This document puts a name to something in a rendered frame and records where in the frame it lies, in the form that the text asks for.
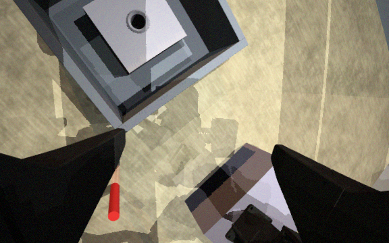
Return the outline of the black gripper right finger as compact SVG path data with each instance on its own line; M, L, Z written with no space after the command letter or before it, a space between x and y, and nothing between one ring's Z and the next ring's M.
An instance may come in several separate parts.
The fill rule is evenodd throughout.
M389 191L380 192L275 144L271 162L303 243L389 243Z

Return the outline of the white square plate with hole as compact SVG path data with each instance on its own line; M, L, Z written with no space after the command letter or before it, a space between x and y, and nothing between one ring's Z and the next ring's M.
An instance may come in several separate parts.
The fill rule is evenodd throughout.
M128 75L186 36L166 0L94 0L83 10Z

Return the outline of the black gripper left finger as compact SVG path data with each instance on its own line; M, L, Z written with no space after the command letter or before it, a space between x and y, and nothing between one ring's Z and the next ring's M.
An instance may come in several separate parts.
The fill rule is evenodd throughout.
M0 153L0 211L15 243L78 243L126 145L117 128L25 159Z

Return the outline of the red peg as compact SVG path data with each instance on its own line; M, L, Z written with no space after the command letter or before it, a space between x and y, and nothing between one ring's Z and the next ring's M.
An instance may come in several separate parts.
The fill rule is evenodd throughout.
M108 218L117 221L120 216L120 187L118 183L113 183L110 187Z

